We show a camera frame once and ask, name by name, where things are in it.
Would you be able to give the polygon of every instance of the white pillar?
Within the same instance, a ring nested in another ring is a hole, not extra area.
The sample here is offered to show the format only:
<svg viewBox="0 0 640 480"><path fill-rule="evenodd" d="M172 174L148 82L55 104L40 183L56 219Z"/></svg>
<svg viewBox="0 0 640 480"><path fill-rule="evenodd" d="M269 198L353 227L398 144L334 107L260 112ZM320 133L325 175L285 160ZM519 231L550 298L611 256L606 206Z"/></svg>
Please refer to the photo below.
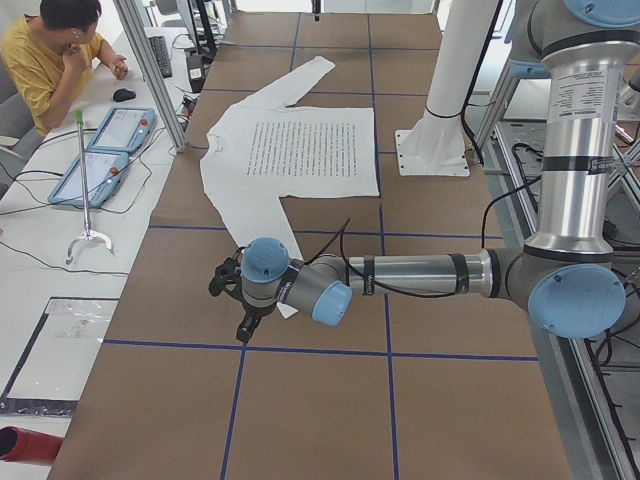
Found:
<svg viewBox="0 0 640 480"><path fill-rule="evenodd" d="M400 175L468 176L460 116L499 0L454 0L424 116L396 132Z"/></svg>

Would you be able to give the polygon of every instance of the white desk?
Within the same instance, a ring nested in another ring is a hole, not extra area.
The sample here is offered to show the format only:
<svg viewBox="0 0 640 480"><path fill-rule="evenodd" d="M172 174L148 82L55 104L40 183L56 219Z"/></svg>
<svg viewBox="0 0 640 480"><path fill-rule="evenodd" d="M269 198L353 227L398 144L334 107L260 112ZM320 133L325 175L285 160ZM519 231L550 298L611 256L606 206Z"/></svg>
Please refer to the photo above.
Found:
<svg viewBox="0 0 640 480"><path fill-rule="evenodd" d="M171 49L173 39L186 33L184 29L150 28L147 35L164 35ZM178 48L188 47L188 38L176 41ZM49 138L61 133L75 131L74 111L83 110L86 128L96 128L110 107L115 105L112 95L118 88L136 92L134 100L122 106L153 107L154 101L145 85L140 68L131 47L122 36L114 49L127 57L129 75L118 81L105 66L99 66L84 93L74 103L63 125L52 131ZM190 91L184 55L172 49L173 76L165 80L172 104L179 107L183 90ZM158 126L163 126L158 117ZM50 170L64 173L77 155L77 136L53 140L44 144L26 165L25 170ZM145 234L149 215L154 208L173 161L173 145L169 135L161 134L142 160L152 171L144 190L132 208L123 214L92 211L94 230L107 234L113 241L115 255L111 255L104 244L83 243L74 248L75 261L68 268L98 271L129 272ZM128 169L116 195L104 205L115 211L125 210L138 194L148 171L134 162ZM57 177L29 174L20 178L36 198L46 202ZM37 206L29 193L14 183L0 202L0 213ZM65 266L67 247L83 232L81 209L47 206L10 215L0 215L0 228L4 234L0 240L19 250L27 251L43 261ZM38 323L43 308L52 296L74 296L90 298L118 298L126 278L114 275L70 274L46 268L25 255L14 253L0 245L0 389L4 389L20 358L25 345ZM0 427L16 425L33 430L64 436L68 419L44 417L0 417ZM0 462L0 477L3 480L40 480L48 474L48 467Z"/></svg>

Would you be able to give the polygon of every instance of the computer mouse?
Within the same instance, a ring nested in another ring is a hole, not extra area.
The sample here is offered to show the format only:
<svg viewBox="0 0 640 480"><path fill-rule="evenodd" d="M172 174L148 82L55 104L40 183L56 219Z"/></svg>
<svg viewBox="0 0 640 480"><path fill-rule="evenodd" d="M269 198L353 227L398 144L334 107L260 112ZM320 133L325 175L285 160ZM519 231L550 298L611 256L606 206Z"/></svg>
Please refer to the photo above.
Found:
<svg viewBox="0 0 640 480"><path fill-rule="evenodd" d="M119 88L118 90L113 92L114 102L124 102L125 100L131 100L132 98L136 98L136 92L134 92L133 90Z"/></svg>

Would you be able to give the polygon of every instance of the man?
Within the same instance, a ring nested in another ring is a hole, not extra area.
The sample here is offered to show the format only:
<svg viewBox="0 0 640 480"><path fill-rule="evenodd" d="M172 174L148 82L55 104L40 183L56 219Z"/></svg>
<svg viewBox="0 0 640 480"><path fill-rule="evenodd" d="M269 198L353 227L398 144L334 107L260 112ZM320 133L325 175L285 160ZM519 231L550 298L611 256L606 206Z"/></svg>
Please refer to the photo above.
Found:
<svg viewBox="0 0 640 480"><path fill-rule="evenodd" d="M41 135L63 122L91 78L94 58L118 80L127 75L125 57L96 33L101 13L99 0L42 0L40 16L24 15L0 41L2 60Z"/></svg>

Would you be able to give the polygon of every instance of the hand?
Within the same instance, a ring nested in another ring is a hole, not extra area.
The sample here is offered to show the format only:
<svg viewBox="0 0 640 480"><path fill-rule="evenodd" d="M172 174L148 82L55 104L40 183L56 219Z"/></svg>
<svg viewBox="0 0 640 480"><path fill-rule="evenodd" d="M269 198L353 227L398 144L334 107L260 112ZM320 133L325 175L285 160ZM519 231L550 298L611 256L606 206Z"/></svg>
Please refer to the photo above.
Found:
<svg viewBox="0 0 640 480"><path fill-rule="evenodd" d="M69 45L62 52L62 62L65 70L68 69L77 74L81 74L91 66L84 52L77 45Z"/></svg>
<svg viewBox="0 0 640 480"><path fill-rule="evenodd" d="M129 73L129 67L127 67L127 64L124 62L125 60L126 58L124 56L116 55L113 58L113 61L109 64L109 70L111 70L113 76L118 80L124 79L124 77L127 76L127 73Z"/></svg>

